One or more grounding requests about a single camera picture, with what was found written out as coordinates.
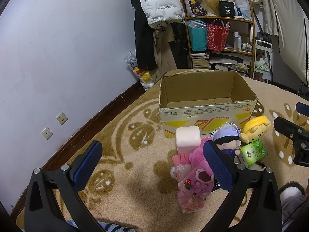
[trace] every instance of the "bookshelf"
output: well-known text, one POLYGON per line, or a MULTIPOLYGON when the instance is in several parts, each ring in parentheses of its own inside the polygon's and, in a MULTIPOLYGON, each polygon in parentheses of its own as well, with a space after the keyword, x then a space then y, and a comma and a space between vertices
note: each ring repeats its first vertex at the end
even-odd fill
MULTIPOLYGON (((248 27, 248 34, 246 34, 248 36, 249 39, 249 44, 252 45, 252 52, 247 52, 247 51, 243 51, 243 50, 235 50, 235 49, 227 49, 225 48, 223 51, 224 52, 234 52, 234 53, 239 53, 239 54, 244 54, 244 55, 248 55, 251 56, 251 64, 249 66, 249 77, 252 78, 253 77, 253 68, 254 68, 254 55, 255 55, 255 25, 254 25, 254 13, 253 13, 253 5, 252 5, 252 1, 249 0, 249 4, 250 4, 250 9, 251 9, 251 17, 252 17, 252 21, 249 20, 245 20, 245 19, 240 19, 240 18, 230 18, 230 17, 216 17, 216 16, 201 16, 201 17, 186 17, 185 21, 188 20, 192 20, 192 19, 221 19, 221 20, 225 20, 225 21, 238 21, 241 22, 243 24, 247 24, 248 27)), ((192 67, 192 58, 191 58, 191 54, 192 54, 192 47, 191 47, 191 42, 190 42, 190 37, 189 37, 189 32, 188 32, 188 26, 186 25, 186 30, 187 30, 187 38, 188 38, 188 43, 189 43, 189 55, 190 55, 190 64, 192 67)))

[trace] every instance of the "baseboard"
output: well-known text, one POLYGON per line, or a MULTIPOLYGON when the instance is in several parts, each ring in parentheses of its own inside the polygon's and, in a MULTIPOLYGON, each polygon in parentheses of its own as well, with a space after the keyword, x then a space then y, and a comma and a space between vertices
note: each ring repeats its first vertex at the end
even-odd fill
MULTIPOLYGON (((140 82, 136 82, 129 89, 115 98, 82 128, 80 128, 42 167, 43 171, 52 171, 65 164, 80 148, 91 140, 99 131, 102 130, 112 119, 138 99, 144 89, 140 82)), ((25 207, 27 188, 18 199, 11 217, 16 222, 17 216, 25 207)))

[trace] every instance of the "black box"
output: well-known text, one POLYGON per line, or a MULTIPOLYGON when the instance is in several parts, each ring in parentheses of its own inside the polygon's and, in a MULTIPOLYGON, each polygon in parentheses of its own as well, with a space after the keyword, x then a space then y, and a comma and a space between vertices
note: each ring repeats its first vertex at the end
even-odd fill
POLYGON ((220 15, 222 17, 234 17, 235 16, 235 9, 233 2, 223 2, 220 1, 220 15))

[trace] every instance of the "green tissue box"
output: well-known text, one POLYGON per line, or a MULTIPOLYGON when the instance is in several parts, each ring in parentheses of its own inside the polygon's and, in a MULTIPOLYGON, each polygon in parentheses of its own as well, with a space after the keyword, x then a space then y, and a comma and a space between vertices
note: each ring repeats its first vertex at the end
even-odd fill
POLYGON ((245 145, 242 148, 239 148, 239 150, 241 153, 238 158, 240 162, 247 168, 268 155, 268 152, 259 139, 248 145, 245 145))

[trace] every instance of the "pink toilet paper roll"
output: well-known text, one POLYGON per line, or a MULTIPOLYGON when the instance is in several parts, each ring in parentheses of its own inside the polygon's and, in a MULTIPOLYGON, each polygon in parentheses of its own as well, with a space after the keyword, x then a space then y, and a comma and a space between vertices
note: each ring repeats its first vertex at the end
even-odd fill
POLYGON ((200 146, 200 128, 198 126, 176 129, 176 147, 178 153, 192 153, 200 146))

